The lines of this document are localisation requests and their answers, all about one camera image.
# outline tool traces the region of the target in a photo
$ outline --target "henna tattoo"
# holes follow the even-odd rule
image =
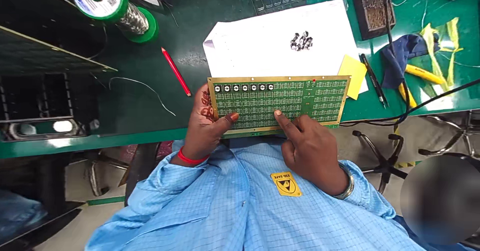
[[[201,109],[200,115],[205,116],[209,121],[214,122],[213,120],[213,107],[207,106]]]
[[[212,105],[212,99],[210,98],[210,94],[207,91],[202,92],[203,95],[201,97],[201,103],[204,106],[211,106]]]

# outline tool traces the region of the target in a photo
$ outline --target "hand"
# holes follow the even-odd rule
[[[302,115],[293,122],[279,110],[274,116],[288,138],[282,144],[286,166],[329,195],[343,193],[349,180],[339,167],[337,141],[328,128],[308,115]]]
[[[238,118],[238,113],[231,113],[214,121],[208,84],[201,86],[195,94],[185,145],[182,149],[183,155],[193,160],[200,160],[211,154],[219,144],[222,135]],[[190,166],[178,156],[175,156],[171,163]]]

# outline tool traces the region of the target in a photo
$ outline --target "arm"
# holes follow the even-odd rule
[[[237,119],[238,113],[233,113],[214,122],[208,86],[203,85],[195,95],[185,145],[181,149],[183,155],[192,160],[208,156],[219,144],[222,134]],[[121,250],[137,236],[139,228],[190,186],[207,168],[206,161],[184,162],[177,153],[178,151],[165,157],[146,180],[137,183],[128,199],[129,206],[97,228],[85,250]]]
[[[282,145],[285,164],[328,195],[344,193],[350,181],[339,167],[337,141],[328,128],[307,115],[291,122],[280,111],[275,111],[275,119],[288,138]],[[367,181],[357,165],[346,160],[340,162],[353,175],[353,190],[344,200],[380,217],[393,218],[393,207]]]

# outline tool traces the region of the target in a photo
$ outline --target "shirt sleeve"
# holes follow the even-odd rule
[[[395,217],[395,209],[393,209],[392,205],[368,182],[356,164],[348,160],[339,160],[339,162],[353,175],[353,191],[344,201],[362,207],[384,219],[392,219]]]
[[[178,151],[166,156],[146,180],[138,182],[128,199],[128,207],[118,211],[97,228],[85,250],[121,250],[136,236],[136,231],[178,194],[192,184],[207,167],[207,161],[196,167],[171,164]]]

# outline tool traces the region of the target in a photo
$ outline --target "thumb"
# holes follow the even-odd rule
[[[286,140],[282,144],[282,156],[285,164],[288,168],[292,169],[295,166],[295,146],[293,146],[292,141]]]
[[[213,134],[216,136],[223,135],[226,131],[230,130],[230,127],[234,122],[239,119],[238,113],[230,113],[218,119],[218,121],[212,123],[211,128],[213,130]]]

